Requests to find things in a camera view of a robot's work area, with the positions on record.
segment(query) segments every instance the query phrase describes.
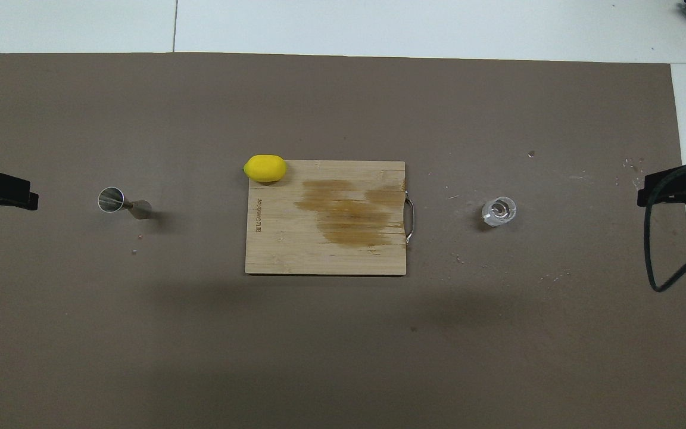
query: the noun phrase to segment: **metal jigger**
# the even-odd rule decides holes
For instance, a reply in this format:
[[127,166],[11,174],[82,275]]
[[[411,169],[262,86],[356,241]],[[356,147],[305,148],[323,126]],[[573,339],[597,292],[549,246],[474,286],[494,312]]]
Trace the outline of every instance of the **metal jigger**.
[[128,201],[120,192],[119,188],[104,188],[97,197],[97,204],[100,210],[106,213],[115,213],[121,209],[126,209],[137,219],[147,219],[152,214],[152,206],[144,199],[138,201]]

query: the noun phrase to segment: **cutting board handle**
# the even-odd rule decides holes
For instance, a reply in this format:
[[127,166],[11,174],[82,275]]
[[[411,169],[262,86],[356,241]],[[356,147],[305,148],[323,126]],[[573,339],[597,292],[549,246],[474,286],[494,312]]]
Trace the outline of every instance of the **cutting board handle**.
[[411,239],[412,233],[414,233],[414,203],[411,202],[409,198],[409,191],[404,191],[404,203],[409,206],[409,211],[411,212],[411,223],[409,223],[409,232],[406,234],[406,244],[409,244],[409,239]]

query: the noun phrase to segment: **brown stain on cutting board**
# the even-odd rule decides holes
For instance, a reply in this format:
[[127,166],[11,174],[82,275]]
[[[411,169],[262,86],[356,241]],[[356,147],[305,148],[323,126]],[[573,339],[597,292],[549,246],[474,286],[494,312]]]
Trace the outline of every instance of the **brown stain on cutting board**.
[[403,228],[403,222],[390,222],[392,212],[383,211],[404,204],[398,187],[367,191],[364,200],[351,198],[357,187],[348,180],[308,180],[303,188],[303,200],[295,206],[316,212],[316,227],[330,243],[370,248],[392,244],[388,228]]

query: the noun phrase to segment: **yellow lemon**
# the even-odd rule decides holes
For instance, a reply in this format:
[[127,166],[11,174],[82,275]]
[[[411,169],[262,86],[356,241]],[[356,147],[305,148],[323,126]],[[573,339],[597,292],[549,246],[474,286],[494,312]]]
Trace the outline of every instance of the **yellow lemon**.
[[277,182],[288,171],[288,164],[277,155],[253,155],[242,171],[256,182]]

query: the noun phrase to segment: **wooden cutting board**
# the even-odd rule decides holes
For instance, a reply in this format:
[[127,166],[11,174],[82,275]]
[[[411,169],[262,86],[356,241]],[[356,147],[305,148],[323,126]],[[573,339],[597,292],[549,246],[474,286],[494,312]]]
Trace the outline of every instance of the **wooden cutting board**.
[[286,160],[250,181],[245,272],[404,275],[405,163]]

